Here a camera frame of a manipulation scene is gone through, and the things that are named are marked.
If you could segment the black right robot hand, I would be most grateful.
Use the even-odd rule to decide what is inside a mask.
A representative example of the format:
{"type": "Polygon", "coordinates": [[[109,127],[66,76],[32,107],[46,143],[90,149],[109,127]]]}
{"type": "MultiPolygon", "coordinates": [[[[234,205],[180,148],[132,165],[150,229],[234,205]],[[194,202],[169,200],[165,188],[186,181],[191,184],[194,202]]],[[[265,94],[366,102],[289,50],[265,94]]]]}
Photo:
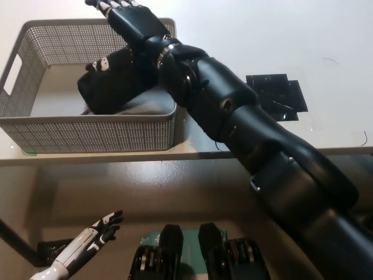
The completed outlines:
{"type": "Polygon", "coordinates": [[[167,45],[171,33],[151,10],[136,1],[86,1],[99,10],[111,28],[120,35],[136,56],[147,58],[153,65],[167,45]]]}

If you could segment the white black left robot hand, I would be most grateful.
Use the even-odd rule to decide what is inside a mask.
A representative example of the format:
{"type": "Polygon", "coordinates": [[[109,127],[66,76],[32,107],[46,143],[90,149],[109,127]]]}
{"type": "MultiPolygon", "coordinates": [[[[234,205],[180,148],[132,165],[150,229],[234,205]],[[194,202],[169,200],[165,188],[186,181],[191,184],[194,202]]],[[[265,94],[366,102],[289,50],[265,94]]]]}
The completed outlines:
{"type": "Polygon", "coordinates": [[[87,227],[73,239],[53,264],[64,267],[69,275],[73,275],[87,264],[109,241],[116,239],[116,231],[123,221],[123,211],[106,215],[87,227]]]}

